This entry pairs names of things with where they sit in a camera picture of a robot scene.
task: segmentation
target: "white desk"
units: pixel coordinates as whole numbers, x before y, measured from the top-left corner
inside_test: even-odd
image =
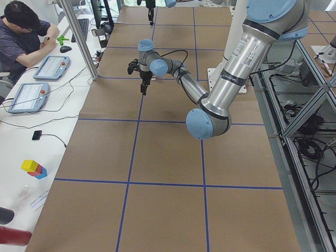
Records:
[[[92,15],[80,15],[78,18],[89,18],[91,20]],[[58,26],[60,34],[63,33],[67,26],[68,22],[66,18],[64,18]],[[91,26],[89,27],[87,45],[91,55],[94,55],[96,50],[100,49],[100,46],[98,39],[91,35],[90,30],[92,28],[93,27]],[[71,40],[71,35],[72,31],[69,30],[65,37]],[[71,46],[72,50],[65,54],[61,54],[59,52],[60,45],[57,45],[57,47],[50,52],[50,55],[67,55],[70,57],[71,63],[68,70],[59,81],[48,82],[51,91],[67,83],[86,66],[76,43],[64,41],[64,45]],[[7,98],[13,98],[19,85],[22,83],[35,82],[33,79],[35,71],[36,70],[34,69],[23,74]],[[9,114],[3,107],[1,107],[0,120],[29,128],[48,122],[52,119],[77,116],[90,89],[90,81],[91,79],[87,69],[85,69],[78,78],[71,81],[73,93],[60,111],[39,112],[37,114]],[[42,109],[58,110],[71,91],[72,87],[69,84],[66,84],[64,87],[51,92],[46,105]],[[11,101],[8,101],[5,102],[4,105],[10,105],[10,103]],[[2,143],[0,152],[0,206],[15,211],[14,219],[4,226],[33,232],[42,207],[34,211],[29,204],[50,189],[65,152],[64,145],[56,137],[41,136],[40,140],[32,141],[34,131],[42,130],[42,134],[54,134],[60,137],[65,143],[68,143],[76,122],[77,118],[68,118],[53,121],[32,129],[18,128],[0,122],[0,136]],[[28,175],[21,169],[21,164],[24,160],[35,160],[47,169],[48,176],[38,180]],[[17,194],[20,191],[27,188],[31,189],[30,198],[25,201],[25,204],[18,207],[15,198],[17,198]],[[26,247],[0,245],[0,252],[22,252],[25,251],[25,249]]]

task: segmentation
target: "black cylinder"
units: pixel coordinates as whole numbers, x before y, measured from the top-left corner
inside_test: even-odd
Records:
[[[8,224],[14,218],[14,212],[12,210],[0,207],[0,224]]]

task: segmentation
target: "keyboard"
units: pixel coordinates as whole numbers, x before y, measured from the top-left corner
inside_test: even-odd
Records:
[[[82,18],[82,19],[78,19],[78,24],[79,24],[79,27],[83,33],[83,36],[84,36],[84,39],[86,41],[87,37],[88,37],[88,30],[89,30],[89,23],[90,23],[90,20],[88,18]],[[71,38],[71,42],[76,42],[76,38],[74,35],[72,35],[72,38]]]

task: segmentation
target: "colored blocks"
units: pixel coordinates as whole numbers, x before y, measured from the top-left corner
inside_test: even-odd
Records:
[[[35,178],[40,180],[46,177],[47,175],[48,175],[47,170],[44,167],[42,167],[42,173],[40,175],[35,176]]]
[[[42,174],[42,169],[43,169],[43,167],[41,166],[41,165],[37,165],[37,168],[36,168],[36,171],[34,171],[34,172],[27,172],[30,176],[33,176],[33,177],[35,177],[35,176],[38,176],[38,175],[41,175]]]
[[[33,176],[38,180],[43,179],[48,175],[47,170],[34,160],[25,160],[22,163],[21,169],[26,171],[28,175]]]
[[[38,163],[34,160],[25,160],[22,163],[21,169],[26,172],[35,172],[37,169]]]

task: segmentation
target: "yellow block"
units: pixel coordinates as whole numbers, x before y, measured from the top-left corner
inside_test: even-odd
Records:
[[[34,160],[25,160],[22,163],[21,169],[26,172],[35,172],[37,169],[38,163]]]

